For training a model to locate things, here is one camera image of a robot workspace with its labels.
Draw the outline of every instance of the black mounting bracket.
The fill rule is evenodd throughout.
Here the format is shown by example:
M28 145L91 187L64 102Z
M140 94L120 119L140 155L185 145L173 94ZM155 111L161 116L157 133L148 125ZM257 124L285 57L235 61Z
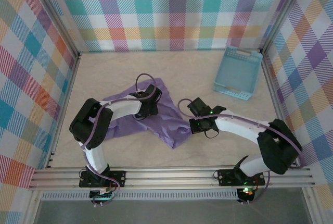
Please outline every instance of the black mounting bracket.
M101 174L118 181L121 188L125 186L126 171L109 171L108 167ZM80 188L114 188L116 186L114 182L95 175L88 168L80 174Z
M241 182L235 177L235 171L233 169L220 169L217 171L217 179L219 180L219 186L264 186L265 178L263 173L257 173L255 176L248 177Z

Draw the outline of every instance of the ventilation grille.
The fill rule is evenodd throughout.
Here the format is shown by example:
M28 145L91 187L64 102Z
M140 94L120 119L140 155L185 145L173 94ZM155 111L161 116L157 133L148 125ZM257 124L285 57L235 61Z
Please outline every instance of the ventilation grille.
M121 190L115 200L234 200L236 189L215 190ZM47 191L42 195L43 201L79 201L89 200L89 191Z

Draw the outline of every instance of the metal frame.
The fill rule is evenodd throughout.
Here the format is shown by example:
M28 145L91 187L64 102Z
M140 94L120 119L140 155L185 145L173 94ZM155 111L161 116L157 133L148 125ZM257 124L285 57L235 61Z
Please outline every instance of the metal frame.
M82 188L79 188L79 171L81 168L52 168L53 155L55 154L55 148L62 127L63 119L65 117L66 109L68 106L71 90L73 88L76 72L78 70L80 58L79 51L77 50L74 42L71 40L69 33L59 16L57 15L53 4L50 0L41 0L46 11L50 15L52 21L55 23L60 35L64 38L66 44L70 47L72 53L77 56L73 76L69 84L69 89L64 102L63 110L59 118L59 124L53 139L52 148L49 151L49 159L45 163L44 170L36 170L32 179L30 190L33 191L31 200L28 205L27 212L23 218L22 223L33 223L37 214L37 209L40 200L47 192L65 192L70 190L71 192L82 192ZM273 29L267 37L266 43L263 47L263 53L265 53L271 46L278 30L281 28L284 20L288 16L290 9L296 0L287 0L285 8L281 11L280 16L277 19ZM267 81L268 89L271 94L273 105L275 107L276 115L278 118L283 119L281 105L275 93L272 77L268 71L267 63L263 60L262 68ZM118 167L112 168L112 170L125 170L126 184L123 189L124 192L138 192L154 190L176 190L178 192L182 190L187 191L210 191L216 192L216 190L222 192L223 190L232 190L237 187L221 187L218 181L214 179L213 173L218 169L231 169L233 166L200 166L200 167ZM290 188L297 187L303 188L304 196L308 209L311 214L311 218L314 223L327 223L326 215L318 200L318 193L315 188L314 178L308 167L300 170L289 170L284 175L276 175L272 173L270 187L273 188Z
M112 167L126 171L127 190L198 190L231 189L244 186L219 186L213 177L219 169L233 169L234 166L185 166L185 167ZM82 190L79 187L81 168L51 168L36 170L30 190ZM271 173L273 188L302 188L315 186L310 169L305 167L289 170L284 175Z

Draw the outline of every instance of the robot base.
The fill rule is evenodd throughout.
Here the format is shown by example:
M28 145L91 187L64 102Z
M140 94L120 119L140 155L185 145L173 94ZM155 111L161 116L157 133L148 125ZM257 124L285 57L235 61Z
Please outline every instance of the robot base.
M254 200L254 196L255 196L255 191L251 191L250 192L246 192L243 189L237 189L237 195L239 200L237 200L238 202L252 202Z
M233 169L220 169L217 171L217 179L220 186L264 186L265 178L263 173L248 177L243 183L235 177Z

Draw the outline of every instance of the cable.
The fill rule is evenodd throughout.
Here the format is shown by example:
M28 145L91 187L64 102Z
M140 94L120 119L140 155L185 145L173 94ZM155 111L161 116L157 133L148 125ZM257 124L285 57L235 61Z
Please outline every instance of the cable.
M184 112L182 112L182 110L181 110L181 108L180 108L180 104L181 104L181 102L183 102L183 101L190 101L190 102L192 102L192 100L191 100L191 99L188 99L188 98L184 98L184 99L181 99L181 100L178 102L177 107L178 107L179 111L181 112L181 114L184 115L184 116L187 116L187 117L190 117L190 118L194 118L194 119L206 119L206 118L210 118L210 117L227 117L227 118L235 118L235 119L237 119L237 120L241 120L241 121L243 121L243 122L247 122L247 123L250 123L250 124L256 125L256 126L258 126L258 127L265 128L265 129L267 129L267 130L270 130L270 131L276 133L277 135L279 135L280 137L282 137L284 140L286 140L286 141L287 141L287 142L288 142L288 143L289 143L289 144L290 144L290 145L291 145L291 146L297 151L297 153L299 154L300 161L301 161L301 165L300 165L299 167L297 167L297 169L300 169L300 168L302 168L302 167L305 166L305 158L304 158L304 155L303 155L302 151L296 146L296 144L294 144L294 143L292 142L291 139L289 139L288 137L286 137L286 136L285 136L284 134L282 134L280 131L277 131L276 129L273 129L272 127L266 126L266 125L261 124L261 123L259 123L259 122L256 122L256 121L252 121L252 120L249 120L249 119L243 118L243 117L241 117L241 116L234 116L234 115L229 115L229 114L214 114L214 115L199 116L199 117L197 117L197 116L190 116L190 115L187 115L187 114L185 114ZM269 185L269 183L270 183L270 179L271 179L271 173L270 173L270 171L268 171L267 183L266 183L266 186L265 186L263 192L262 192L259 196L257 196L252 202L256 202L259 198L261 198L261 197L263 196L263 194L266 192L266 190L267 190L267 188L268 188L268 185Z
M218 170L215 170L215 172L213 173L213 177L215 180L218 180L218 178L215 176L215 173L218 172Z
M111 192L114 192L116 189L117 189L118 187L117 187L117 185L114 187L114 189L113 190L111 190Z
M122 102L122 101L141 101L141 100L146 100L146 99L151 98L151 97L154 95L154 93L155 93L155 91L156 91L156 88L157 88L156 81L155 81L155 79L154 79L153 76L151 76L150 74L147 74L147 73L141 73L141 74L139 74L138 77L136 78L136 80L135 80L135 89L136 89L136 91L138 91L138 89L137 89L137 82L138 82L138 79L139 79L141 76L149 76L149 77L152 79L152 81L153 81L153 83L154 83L154 89L153 89L152 93L151 93L150 95L146 96L146 97L143 97L143 98L120 98L120 99L115 99L115 100L112 101L112 102L108 102L108 103L102 105L102 107L99 108L99 110L98 110L98 112L97 112L97 115L96 115L96 117L95 117L95 122L94 122L94 125L93 125L93 129L92 129L92 131L91 131L91 133L90 133L88 139L87 139L87 140L84 142L84 144L81 146L81 149L82 149L82 151L83 151L83 157L84 157L84 159L85 159L85 161L86 161L86 163L87 163L87 167L88 167L88 169L90 169L90 171L93 172L95 175L97 175L97 176L99 176L99 177L101 177L101 178L103 178L103 179L109 180L109 181L111 181L111 182L114 182L114 183L117 185L117 191L115 192L115 194L113 194L113 196L111 197L111 199L107 200L106 202L104 202L104 203L101 202L101 203L99 204L101 207L103 207L103 206L109 204L109 203L110 203L110 202L111 202L111 201L112 201L112 200L113 200L113 199L119 194L119 191L120 191L120 184L119 184L118 181L116 181L116 180L113 179L113 178L110 178L110 177L107 177L107 176L103 176L103 175L101 175L99 172L97 172L97 171L92 167L92 165L90 164L90 162L89 162L89 160L88 160L88 158L87 158L87 155L86 155L86 153L85 153L85 148L86 148L86 146L88 145L88 143L92 140L92 138L93 138L93 136L94 136L94 134L95 134L95 131L96 131L96 127L97 127L97 123L98 123L98 120L99 120L100 113L102 112L102 110L103 110L106 106L111 105L111 104L114 104L114 103L117 103L117 102ZM93 198L93 203L94 203L94 206L95 206L95 207L98 205L98 204L95 202L95 198Z

